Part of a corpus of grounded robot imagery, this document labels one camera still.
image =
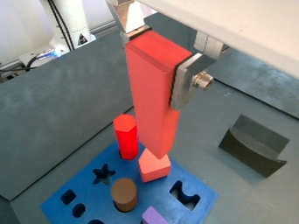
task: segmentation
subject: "purple block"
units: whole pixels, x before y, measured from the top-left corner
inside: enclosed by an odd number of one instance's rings
[[[168,224],[164,217],[149,206],[142,214],[142,224]]]

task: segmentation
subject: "gray wall panel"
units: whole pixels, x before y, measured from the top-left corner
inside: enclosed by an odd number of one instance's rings
[[[0,194],[8,200],[132,107],[120,49],[113,33],[1,85]]]

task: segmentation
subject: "brown cylinder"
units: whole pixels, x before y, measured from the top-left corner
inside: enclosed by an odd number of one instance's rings
[[[110,189],[112,199],[120,212],[126,213],[136,207],[136,184],[130,178],[118,179]]]

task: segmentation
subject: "screw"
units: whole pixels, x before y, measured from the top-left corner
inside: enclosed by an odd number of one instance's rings
[[[213,78],[206,74],[206,72],[197,73],[192,76],[190,84],[194,88],[201,88],[206,90],[210,87]]]

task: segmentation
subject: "red rectangular block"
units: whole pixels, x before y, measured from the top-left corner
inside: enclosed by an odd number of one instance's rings
[[[125,44],[138,138],[161,158],[173,147],[180,112],[169,106],[174,66],[190,53],[153,31]]]

